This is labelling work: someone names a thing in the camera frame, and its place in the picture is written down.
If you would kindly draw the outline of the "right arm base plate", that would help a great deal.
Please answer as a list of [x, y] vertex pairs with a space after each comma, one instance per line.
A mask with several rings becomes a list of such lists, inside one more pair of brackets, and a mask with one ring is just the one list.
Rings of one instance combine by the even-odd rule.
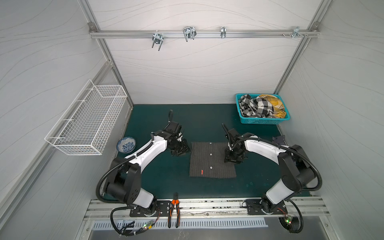
[[247, 210], [248, 215], [286, 215], [288, 213], [283, 201], [275, 205], [267, 199], [247, 199], [241, 207]]

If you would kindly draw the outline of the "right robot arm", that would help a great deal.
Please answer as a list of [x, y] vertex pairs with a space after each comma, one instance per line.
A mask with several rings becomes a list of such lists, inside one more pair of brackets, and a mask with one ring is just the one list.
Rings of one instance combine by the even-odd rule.
[[242, 163], [246, 153], [256, 153], [279, 166], [281, 178], [263, 196], [259, 203], [268, 215], [272, 214], [283, 201], [289, 200], [301, 191], [317, 191], [323, 185], [320, 171], [309, 160], [304, 149], [299, 145], [285, 146], [235, 129], [229, 130], [225, 124], [228, 147], [225, 149], [226, 163]]

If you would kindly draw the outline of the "grey pinstriped long sleeve shirt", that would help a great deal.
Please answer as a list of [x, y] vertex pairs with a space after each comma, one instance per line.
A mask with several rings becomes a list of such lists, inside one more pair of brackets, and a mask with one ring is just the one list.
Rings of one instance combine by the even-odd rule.
[[190, 177], [233, 179], [235, 165], [225, 162], [227, 143], [192, 142]]

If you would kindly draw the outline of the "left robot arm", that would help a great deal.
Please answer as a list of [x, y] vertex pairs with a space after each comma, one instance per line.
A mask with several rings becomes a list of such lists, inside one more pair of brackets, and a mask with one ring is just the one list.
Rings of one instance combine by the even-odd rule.
[[96, 186], [96, 197], [104, 203], [120, 203], [150, 209], [155, 202], [153, 194], [142, 188], [142, 172], [158, 155], [166, 150], [172, 156], [190, 151], [181, 133], [182, 125], [169, 120], [167, 126], [155, 133], [139, 150], [125, 158], [115, 158], [114, 164]]

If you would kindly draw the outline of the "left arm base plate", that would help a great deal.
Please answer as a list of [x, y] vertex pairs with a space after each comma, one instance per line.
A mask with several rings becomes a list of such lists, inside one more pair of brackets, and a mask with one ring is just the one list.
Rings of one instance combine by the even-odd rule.
[[170, 205], [170, 201], [154, 199], [148, 208], [136, 206], [130, 211], [130, 217], [167, 217], [169, 215]]

